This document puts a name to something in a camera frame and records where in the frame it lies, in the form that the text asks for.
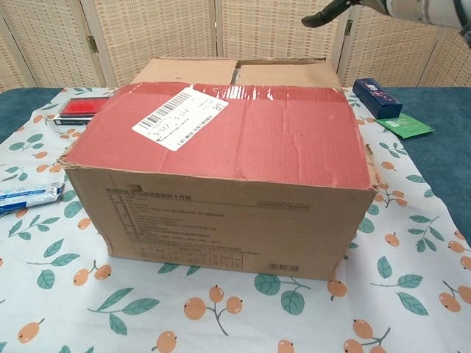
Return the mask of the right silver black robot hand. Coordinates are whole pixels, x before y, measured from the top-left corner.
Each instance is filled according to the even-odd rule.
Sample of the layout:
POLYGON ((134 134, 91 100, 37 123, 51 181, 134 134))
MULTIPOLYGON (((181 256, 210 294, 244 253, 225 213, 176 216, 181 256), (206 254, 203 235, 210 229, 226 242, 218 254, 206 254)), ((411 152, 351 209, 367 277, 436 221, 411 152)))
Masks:
POLYGON ((309 28, 324 26, 353 6, 368 7, 404 21, 454 29, 461 29, 470 22, 470 1, 447 0, 332 1, 316 14, 303 17, 301 22, 309 28))

